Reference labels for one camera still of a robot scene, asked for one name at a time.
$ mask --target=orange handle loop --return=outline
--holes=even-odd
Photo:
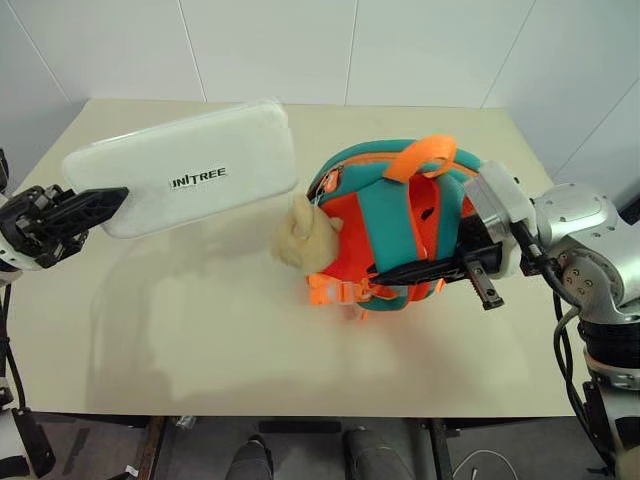
[[[449,135],[431,135],[417,140],[398,154],[384,172],[384,177],[400,183],[407,183],[423,163],[442,161],[435,172],[424,175],[437,177],[447,172],[456,156],[456,141]]]

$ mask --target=backpack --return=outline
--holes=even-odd
[[[383,287],[369,279],[453,255],[460,219],[473,211],[463,183],[480,164],[445,135],[360,143],[334,155],[307,192],[330,218],[344,222],[338,257],[307,277],[311,303],[400,310],[440,291],[442,281]]]

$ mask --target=black cable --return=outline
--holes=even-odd
[[[549,288],[554,291],[560,298],[573,307],[579,307],[578,301],[573,298],[560,279],[556,272],[557,263],[555,260],[547,255],[540,242],[531,235],[529,228],[523,221],[512,223],[509,225],[513,238],[516,239],[518,245],[522,249],[522,253],[525,258],[535,266],[545,279]]]
[[[9,302],[11,302],[11,284],[4,287],[4,298],[2,299],[2,322],[5,332],[9,321]]]
[[[564,313],[562,313],[562,303],[560,302],[560,295],[558,295],[555,291],[553,292],[553,308],[556,313],[556,320],[559,322],[562,320]],[[562,334],[562,347],[564,348],[564,354],[566,357],[566,368],[560,368],[562,372],[562,376],[566,379],[567,377],[573,377],[573,354],[571,352],[571,343],[569,342],[569,335],[567,335],[566,330]]]
[[[561,339],[563,338],[563,335],[567,334],[567,331],[566,331],[567,324],[571,320],[573,320],[577,315],[578,315],[578,309],[574,307],[558,321],[558,324],[556,325],[556,328],[553,331],[553,351],[556,355],[556,360],[558,362],[558,366],[560,367],[560,371],[563,372],[562,376],[564,377],[564,380],[565,380],[567,396],[569,397],[569,403],[571,404],[571,407],[573,408],[573,411],[576,414],[576,418],[578,419],[578,422],[580,423],[580,426],[582,427],[584,432],[587,434],[587,438],[589,438],[589,441],[591,442],[595,450],[598,452],[598,455],[600,455],[600,458],[602,459],[602,461],[613,472],[615,468],[615,462],[611,457],[611,455],[609,455],[609,453],[600,446],[598,440],[591,433],[587,415],[586,415],[586,412],[584,411],[584,407],[582,406],[582,400],[580,399],[580,396],[578,395],[578,392],[576,391],[573,385],[573,377],[566,375],[567,372],[573,373],[573,367],[569,369],[568,365],[565,364],[565,358],[563,358],[562,350],[560,347]],[[568,348],[565,347],[565,352],[570,352],[570,351],[571,351],[571,344],[569,343]]]
[[[24,386],[22,385],[20,372],[18,371],[18,366],[16,365],[16,359],[13,357],[13,351],[11,350],[10,345],[8,346],[8,350],[7,350],[7,360],[9,361],[9,368],[11,369],[11,375],[13,376],[13,381],[16,384],[16,390],[18,393],[18,406],[20,410],[24,410],[27,406],[27,400],[24,396]]]
[[[22,385],[22,379],[20,378],[20,372],[16,365],[16,359],[13,356],[11,350],[11,344],[9,343],[9,336],[7,334],[7,321],[9,318],[9,304],[11,303],[11,284],[7,285],[4,289],[4,298],[0,302],[0,342],[3,345],[0,348],[0,376],[6,377],[7,374],[7,362],[9,363],[9,369],[11,370],[11,376],[16,384],[16,390],[18,394],[18,405],[20,410],[23,410],[27,406],[27,401],[24,394],[24,386]]]
[[[7,300],[11,300],[11,284],[5,287],[5,299],[0,302],[0,377],[7,376],[7,352],[9,350],[9,333],[7,331],[9,304]]]

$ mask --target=table leg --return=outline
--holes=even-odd
[[[453,480],[451,457],[447,446],[447,427],[441,418],[430,418],[427,421],[429,436],[431,437],[431,449],[433,461],[436,467],[438,480]]]
[[[153,480],[166,423],[166,417],[152,417],[149,421],[146,439],[140,455],[138,480]]]

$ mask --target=wall tile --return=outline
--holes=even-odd
[[[538,0],[486,106],[507,106],[550,174],[639,71],[638,0]]]
[[[77,111],[8,4],[0,0],[0,148],[9,161],[9,190],[31,171]]]
[[[72,100],[202,100],[175,0],[11,0]]]
[[[620,101],[573,158],[554,176],[556,183],[592,185],[618,207],[640,194],[640,87]]]
[[[480,107],[532,0],[360,0],[349,104]]]
[[[182,0],[208,101],[344,103],[354,0]]]

